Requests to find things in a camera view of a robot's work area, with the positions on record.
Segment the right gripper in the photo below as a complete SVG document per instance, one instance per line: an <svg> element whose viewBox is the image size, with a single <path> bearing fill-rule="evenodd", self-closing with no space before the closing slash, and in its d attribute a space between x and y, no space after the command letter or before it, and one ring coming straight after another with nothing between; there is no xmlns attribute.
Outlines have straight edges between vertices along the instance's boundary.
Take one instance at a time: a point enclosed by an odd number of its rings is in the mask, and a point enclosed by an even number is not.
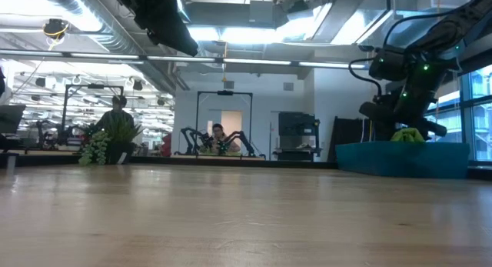
<svg viewBox="0 0 492 267"><path fill-rule="evenodd" d="M436 122L427 120L424 115L434 102L437 89L446 75L444 62L415 62L407 69L404 87L393 108L365 102L359 112L375 122L384 123L386 128L396 128L396 124L404 124L417 128L422 136L428 137L428 132L444 137L447 128Z"/></svg>

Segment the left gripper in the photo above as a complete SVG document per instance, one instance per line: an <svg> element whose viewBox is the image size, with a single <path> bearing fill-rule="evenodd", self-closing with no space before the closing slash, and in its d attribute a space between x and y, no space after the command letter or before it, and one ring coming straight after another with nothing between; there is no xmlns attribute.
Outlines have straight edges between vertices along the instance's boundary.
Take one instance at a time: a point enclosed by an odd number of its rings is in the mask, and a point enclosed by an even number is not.
<svg viewBox="0 0 492 267"><path fill-rule="evenodd" d="M178 13L177 0L118 0L134 14L141 29L154 35L158 44L163 44L186 55L196 56L198 44L191 37Z"/></svg>

